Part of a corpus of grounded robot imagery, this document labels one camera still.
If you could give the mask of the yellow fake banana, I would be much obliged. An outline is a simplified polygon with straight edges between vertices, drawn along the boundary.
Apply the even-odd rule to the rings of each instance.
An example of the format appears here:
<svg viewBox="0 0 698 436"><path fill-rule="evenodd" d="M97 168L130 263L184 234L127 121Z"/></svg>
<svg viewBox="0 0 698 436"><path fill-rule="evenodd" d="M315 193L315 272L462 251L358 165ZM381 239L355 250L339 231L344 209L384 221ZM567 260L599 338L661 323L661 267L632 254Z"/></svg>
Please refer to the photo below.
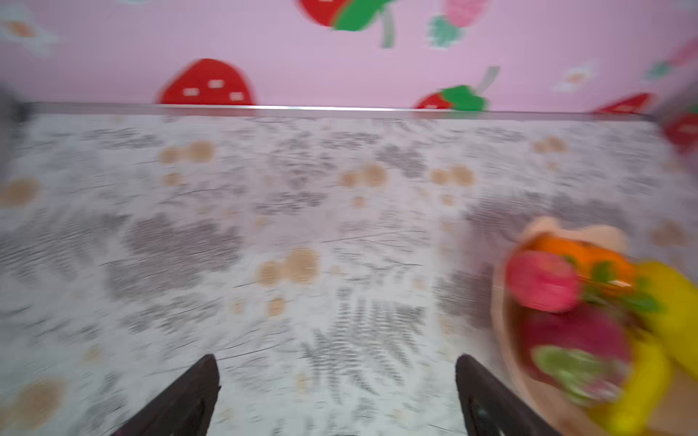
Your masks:
<svg viewBox="0 0 698 436"><path fill-rule="evenodd" d="M611 435L642 435L673 379L670 358L652 334L634 336L632 351L632 371L618 399L587 410Z"/></svg>

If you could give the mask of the small red fake apple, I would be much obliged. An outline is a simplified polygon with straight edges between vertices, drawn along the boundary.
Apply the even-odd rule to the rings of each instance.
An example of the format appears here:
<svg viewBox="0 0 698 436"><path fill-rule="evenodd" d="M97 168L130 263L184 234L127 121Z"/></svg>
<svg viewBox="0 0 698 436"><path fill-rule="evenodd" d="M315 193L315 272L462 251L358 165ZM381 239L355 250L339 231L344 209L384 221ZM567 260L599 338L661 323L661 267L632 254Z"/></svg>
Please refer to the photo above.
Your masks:
<svg viewBox="0 0 698 436"><path fill-rule="evenodd" d="M540 312L567 312L581 299L576 269L557 254L515 254L505 267L505 284L516 303Z"/></svg>

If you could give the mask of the magenta fake dragon fruit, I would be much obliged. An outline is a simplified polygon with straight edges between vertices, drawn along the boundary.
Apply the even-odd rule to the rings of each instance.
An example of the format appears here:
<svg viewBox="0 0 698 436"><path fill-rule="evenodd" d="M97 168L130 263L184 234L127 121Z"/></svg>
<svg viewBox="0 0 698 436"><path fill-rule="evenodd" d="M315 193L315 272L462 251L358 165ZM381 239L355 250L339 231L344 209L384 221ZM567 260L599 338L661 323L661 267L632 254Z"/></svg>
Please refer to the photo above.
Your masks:
<svg viewBox="0 0 698 436"><path fill-rule="evenodd" d="M528 311L518 334L528 374L577 405L615 401L631 373L632 346L625 329L596 306L559 314Z"/></svg>

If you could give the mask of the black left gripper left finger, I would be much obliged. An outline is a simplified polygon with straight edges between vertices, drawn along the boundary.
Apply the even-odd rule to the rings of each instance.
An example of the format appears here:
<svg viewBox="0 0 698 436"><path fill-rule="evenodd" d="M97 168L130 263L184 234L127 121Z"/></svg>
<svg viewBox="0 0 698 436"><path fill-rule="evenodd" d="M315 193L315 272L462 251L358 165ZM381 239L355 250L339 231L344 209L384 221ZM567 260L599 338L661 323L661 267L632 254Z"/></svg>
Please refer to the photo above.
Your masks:
<svg viewBox="0 0 698 436"><path fill-rule="evenodd" d="M205 436L220 391L216 358L207 354L131 419L114 436Z"/></svg>

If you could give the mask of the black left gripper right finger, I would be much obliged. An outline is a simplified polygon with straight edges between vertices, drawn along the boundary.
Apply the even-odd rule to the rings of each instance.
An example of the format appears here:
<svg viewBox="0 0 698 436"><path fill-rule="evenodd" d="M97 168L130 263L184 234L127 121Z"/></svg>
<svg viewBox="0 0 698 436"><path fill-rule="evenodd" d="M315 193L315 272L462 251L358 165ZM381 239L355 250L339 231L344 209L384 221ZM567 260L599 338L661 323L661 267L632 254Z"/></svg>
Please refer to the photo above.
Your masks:
<svg viewBox="0 0 698 436"><path fill-rule="evenodd" d="M560 435L471 355L456 362L456 387L470 436Z"/></svg>

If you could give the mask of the orange tangerine pair with leaves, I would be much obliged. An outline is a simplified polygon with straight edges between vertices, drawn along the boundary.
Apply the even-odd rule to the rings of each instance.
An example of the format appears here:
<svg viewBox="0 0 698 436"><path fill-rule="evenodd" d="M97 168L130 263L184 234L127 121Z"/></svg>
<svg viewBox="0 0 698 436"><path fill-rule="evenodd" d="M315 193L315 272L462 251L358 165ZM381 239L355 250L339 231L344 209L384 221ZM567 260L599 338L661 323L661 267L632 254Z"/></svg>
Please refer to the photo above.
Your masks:
<svg viewBox="0 0 698 436"><path fill-rule="evenodd" d="M570 263L582 285L582 298L592 304L613 304L627 312L651 314L661 305L649 292L649 280L624 255L593 243L540 234L527 245Z"/></svg>

